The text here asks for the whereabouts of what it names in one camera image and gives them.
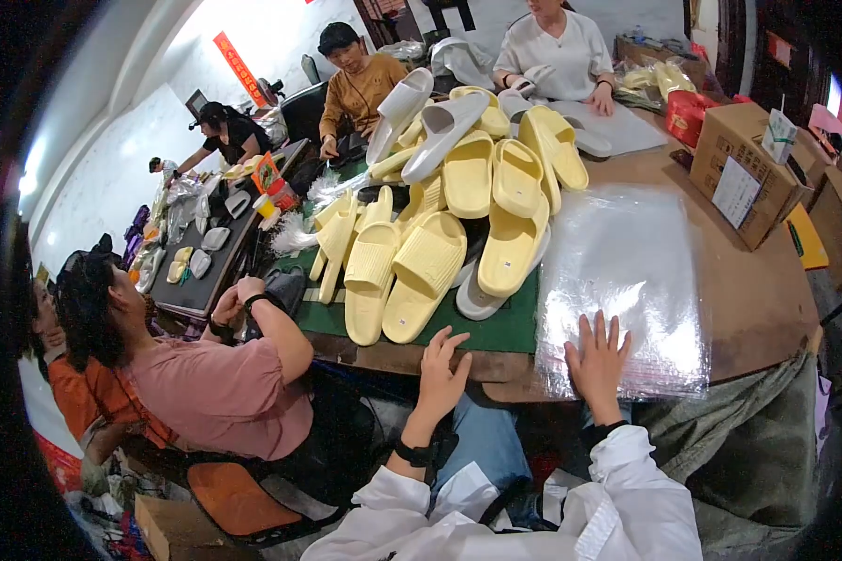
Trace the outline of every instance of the smartwatch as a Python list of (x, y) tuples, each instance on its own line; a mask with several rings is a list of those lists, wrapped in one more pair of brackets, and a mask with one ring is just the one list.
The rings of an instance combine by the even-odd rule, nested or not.
[(252, 305), (256, 300), (268, 300), (270, 302), (271, 298), (269, 298), (269, 295), (266, 294), (255, 295), (247, 298), (247, 301), (243, 303), (243, 308), (247, 310), (247, 315), (249, 317), (252, 317)]
[(434, 446), (427, 448), (409, 448), (402, 442), (400, 438), (396, 442), (396, 449), (393, 451), (397, 456), (403, 458), (408, 464), (414, 468), (426, 468), (431, 465), (434, 460)]

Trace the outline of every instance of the doorway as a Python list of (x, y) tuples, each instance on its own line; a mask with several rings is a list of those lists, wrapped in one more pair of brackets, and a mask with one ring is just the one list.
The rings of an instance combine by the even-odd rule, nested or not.
[(406, 0), (353, 0), (375, 49), (399, 41), (420, 41), (421, 30)]

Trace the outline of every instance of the hand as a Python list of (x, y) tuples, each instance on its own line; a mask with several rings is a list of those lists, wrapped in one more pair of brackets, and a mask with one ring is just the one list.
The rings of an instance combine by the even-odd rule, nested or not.
[(624, 345), (617, 350), (620, 332), (617, 316), (611, 318), (608, 338), (605, 338), (605, 314), (600, 309), (595, 314), (595, 335), (589, 320), (580, 316), (580, 349), (565, 343), (565, 360), (573, 387), (593, 410), (595, 424), (612, 424), (621, 419), (617, 407), (617, 387), (620, 371), (630, 351), (630, 332), (624, 336)]
[(593, 105), (596, 112), (604, 117), (614, 115), (614, 100), (611, 98), (611, 85), (605, 82), (600, 82), (593, 95), (586, 98), (584, 103)]
[(255, 295), (263, 295), (265, 293), (265, 281), (255, 276), (244, 276), (237, 281), (237, 299), (240, 304), (245, 304), (247, 300)]
[(218, 303), (215, 304), (215, 311), (212, 312), (212, 320), (216, 324), (221, 326), (230, 325), (231, 321), (243, 309), (243, 303), (238, 300), (237, 290), (237, 285), (231, 286), (218, 300)]
[(52, 330), (47, 330), (41, 334), (41, 341), (44, 343), (45, 350), (64, 345), (65, 331), (63, 331), (63, 328), (56, 326)]
[(339, 155), (337, 153), (337, 139), (332, 135), (327, 135), (321, 144), (321, 159), (330, 160), (331, 158), (337, 158)]
[(449, 370), (455, 347), (471, 337), (470, 333), (462, 333), (449, 338), (451, 332), (452, 326), (439, 330), (421, 360), (421, 389), (413, 415), (418, 415), (430, 426), (436, 425), (458, 405), (472, 369), (472, 354), (465, 353), (455, 375)]

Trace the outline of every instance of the ear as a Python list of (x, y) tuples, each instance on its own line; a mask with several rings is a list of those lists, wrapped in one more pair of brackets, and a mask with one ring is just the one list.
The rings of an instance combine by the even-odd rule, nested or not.
[(110, 286), (106, 289), (109, 293), (109, 307), (120, 311), (128, 309), (128, 300), (122, 295), (121, 291), (115, 286)]

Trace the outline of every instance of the jeans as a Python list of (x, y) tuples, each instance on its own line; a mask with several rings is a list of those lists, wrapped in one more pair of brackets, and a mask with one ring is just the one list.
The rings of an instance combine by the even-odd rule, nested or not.
[[(505, 493), (519, 477), (533, 479), (515, 431), (515, 417), (508, 411), (483, 408), (463, 394), (452, 414), (452, 430), (459, 435), (459, 444), (436, 473), (431, 487), (431, 508), (443, 485), (472, 461), (499, 493)], [(515, 521), (525, 519), (528, 513), (516, 515), (510, 509), (509, 515)]]

